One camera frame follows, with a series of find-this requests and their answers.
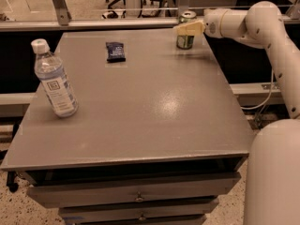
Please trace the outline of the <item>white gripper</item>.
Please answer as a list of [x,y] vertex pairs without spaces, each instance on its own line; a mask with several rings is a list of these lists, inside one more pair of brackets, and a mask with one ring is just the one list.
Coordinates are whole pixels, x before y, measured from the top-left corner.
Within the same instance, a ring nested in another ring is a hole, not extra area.
[[204,32],[210,38],[222,38],[220,30],[222,15],[223,10],[221,8],[206,9],[203,22],[200,20],[184,22],[176,25],[174,29],[178,36],[199,36]]

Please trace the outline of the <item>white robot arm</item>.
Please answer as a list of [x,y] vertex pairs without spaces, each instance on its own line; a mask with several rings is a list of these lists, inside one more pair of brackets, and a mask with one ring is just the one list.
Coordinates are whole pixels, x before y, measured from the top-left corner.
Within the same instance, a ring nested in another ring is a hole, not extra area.
[[208,9],[175,27],[179,36],[205,34],[263,49],[281,94],[279,119],[257,133],[247,160],[243,225],[300,225],[300,50],[277,5]]

